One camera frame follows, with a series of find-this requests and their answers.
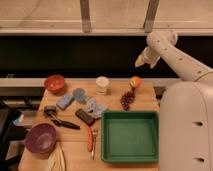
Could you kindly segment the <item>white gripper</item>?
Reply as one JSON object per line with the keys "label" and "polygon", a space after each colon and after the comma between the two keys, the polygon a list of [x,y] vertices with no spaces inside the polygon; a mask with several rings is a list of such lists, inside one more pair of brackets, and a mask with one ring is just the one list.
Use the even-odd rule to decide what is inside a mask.
{"label": "white gripper", "polygon": [[141,53],[141,59],[135,61],[135,67],[140,67],[143,64],[150,64],[150,69],[153,69],[156,65],[160,56],[157,52],[152,50],[150,47],[146,47]]}

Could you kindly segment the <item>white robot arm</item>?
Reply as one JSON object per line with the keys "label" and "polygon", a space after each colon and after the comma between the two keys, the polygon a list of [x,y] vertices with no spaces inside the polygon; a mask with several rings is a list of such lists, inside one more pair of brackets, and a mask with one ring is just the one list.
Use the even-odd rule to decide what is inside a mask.
{"label": "white robot arm", "polygon": [[163,94],[159,111],[159,171],[213,171],[213,68],[176,47],[172,30],[147,35],[137,67],[162,59],[180,81]]}

